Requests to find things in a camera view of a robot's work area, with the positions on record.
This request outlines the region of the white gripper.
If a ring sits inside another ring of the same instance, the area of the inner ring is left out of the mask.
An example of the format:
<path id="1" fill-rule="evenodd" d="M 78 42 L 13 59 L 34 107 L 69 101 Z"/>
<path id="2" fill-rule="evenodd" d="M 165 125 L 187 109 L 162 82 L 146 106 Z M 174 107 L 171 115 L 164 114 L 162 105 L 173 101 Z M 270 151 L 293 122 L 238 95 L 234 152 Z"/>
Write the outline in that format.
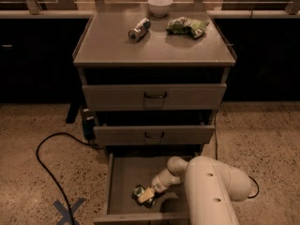
<path id="1" fill-rule="evenodd" d="M 172 185 L 178 185 L 181 183 L 181 177 L 173 175 L 168 169 L 164 169 L 160 173 L 154 176 L 151 181 L 151 187 L 146 189 L 140 189 L 138 198 L 139 203 L 145 203 L 149 199 L 152 199 L 156 193 L 163 193 Z"/>

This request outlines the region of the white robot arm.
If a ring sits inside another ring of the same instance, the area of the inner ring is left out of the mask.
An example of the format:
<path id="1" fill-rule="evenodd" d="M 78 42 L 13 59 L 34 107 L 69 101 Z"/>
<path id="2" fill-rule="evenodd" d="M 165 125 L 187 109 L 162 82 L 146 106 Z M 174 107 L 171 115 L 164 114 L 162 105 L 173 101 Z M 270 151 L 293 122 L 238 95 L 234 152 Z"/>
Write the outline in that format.
<path id="1" fill-rule="evenodd" d="M 232 202 L 242 202 L 251 192 L 248 175 L 210 157 L 185 161 L 170 157 L 151 185 L 136 195 L 139 204 L 152 200 L 172 185 L 184 184 L 190 225 L 239 225 Z"/>

